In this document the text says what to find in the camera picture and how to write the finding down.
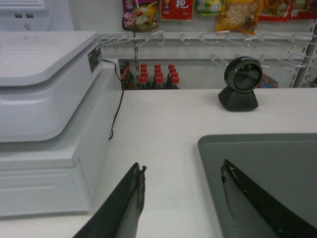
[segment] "red package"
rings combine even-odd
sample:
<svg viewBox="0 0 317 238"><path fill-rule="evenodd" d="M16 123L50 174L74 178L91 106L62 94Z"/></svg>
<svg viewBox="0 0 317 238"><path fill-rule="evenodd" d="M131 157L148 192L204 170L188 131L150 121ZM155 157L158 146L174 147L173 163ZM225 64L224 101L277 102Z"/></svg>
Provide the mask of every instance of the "red package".
<svg viewBox="0 0 317 238"><path fill-rule="evenodd" d="M316 19L317 0L292 0L289 19Z"/></svg>
<svg viewBox="0 0 317 238"><path fill-rule="evenodd" d="M162 0L160 18L165 20L192 20L194 0Z"/></svg>

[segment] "hanging snack bag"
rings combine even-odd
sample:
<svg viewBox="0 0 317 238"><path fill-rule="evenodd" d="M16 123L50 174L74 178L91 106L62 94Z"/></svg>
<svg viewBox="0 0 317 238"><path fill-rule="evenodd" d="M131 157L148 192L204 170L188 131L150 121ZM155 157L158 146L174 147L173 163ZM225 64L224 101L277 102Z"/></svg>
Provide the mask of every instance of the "hanging snack bag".
<svg viewBox="0 0 317 238"><path fill-rule="evenodd" d="M264 0L260 21L287 21L290 11L290 0Z"/></svg>
<svg viewBox="0 0 317 238"><path fill-rule="evenodd" d="M226 0L225 13L217 19L216 31L241 31L254 35L263 0Z"/></svg>
<svg viewBox="0 0 317 238"><path fill-rule="evenodd" d="M196 12L199 15L224 14L225 0L197 0Z"/></svg>
<svg viewBox="0 0 317 238"><path fill-rule="evenodd" d="M289 19L316 19L317 0L291 0Z"/></svg>
<svg viewBox="0 0 317 238"><path fill-rule="evenodd" d="M164 20L192 20L194 0L162 0L160 18Z"/></svg>
<svg viewBox="0 0 317 238"><path fill-rule="evenodd" d="M158 0L122 0L122 28L126 31L146 32L158 27Z"/></svg>

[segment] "white plastic housing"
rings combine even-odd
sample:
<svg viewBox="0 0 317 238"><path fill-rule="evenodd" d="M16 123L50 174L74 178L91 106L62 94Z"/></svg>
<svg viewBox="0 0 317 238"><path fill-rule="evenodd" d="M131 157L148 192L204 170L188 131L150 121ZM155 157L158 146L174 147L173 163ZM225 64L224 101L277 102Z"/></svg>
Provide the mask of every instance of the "white plastic housing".
<svg viewBox="0 0 317 238"><path fill-rule="evenodd" d="M89 55L95 32L0 35L0 142L60 134L100 71Z"/></svg>

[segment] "black cable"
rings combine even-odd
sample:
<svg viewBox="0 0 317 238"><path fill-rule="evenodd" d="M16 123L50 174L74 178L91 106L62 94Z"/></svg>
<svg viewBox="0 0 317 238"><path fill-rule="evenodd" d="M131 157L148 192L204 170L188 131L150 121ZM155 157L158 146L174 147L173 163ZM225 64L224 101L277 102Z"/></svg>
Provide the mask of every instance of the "black cable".
<svg viewBox="0 0 317 238"><path fill-rule="evenodd" d="M110 62L110 63L113 63L114 64L114 71L115 71L115 75L117 76L117 78L119 79L119 81L121 82L121 79L117 73L117 65L115 64L115 62L112 62L110 60L106 60L106 59L103 59L103 61L105 62ZM119 106L118 106L118 109L114 115L114 118L113 118L113 122L112 122L112 126L111 126L111 136L109 137L108 140L111 140L113 138L113 125L114 125L114 122L115 122L115 119L117 118L117 115L119 113L119 110L120 110L120 107L121 107L121 103L122 103L122 99L123 99L123 94L124 94L124 88L122 89L122 93L121 93L121 98L120 98L120 102L119 102Z"/></svg>

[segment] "black barcode scanner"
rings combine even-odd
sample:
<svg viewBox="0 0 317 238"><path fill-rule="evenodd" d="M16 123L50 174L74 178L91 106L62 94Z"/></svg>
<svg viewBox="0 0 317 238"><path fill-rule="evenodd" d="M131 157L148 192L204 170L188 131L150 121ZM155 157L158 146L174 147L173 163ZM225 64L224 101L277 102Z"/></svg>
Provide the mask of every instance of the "black barcode scanner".
<svg viewBox="0 0 317 238"><path fill-rule="evenodd" d="M252 57L239 57L224 71L227 85L218 95L222 106L232 112L247 112L258 107L254 89L262 79L262 67Z"/></svg>

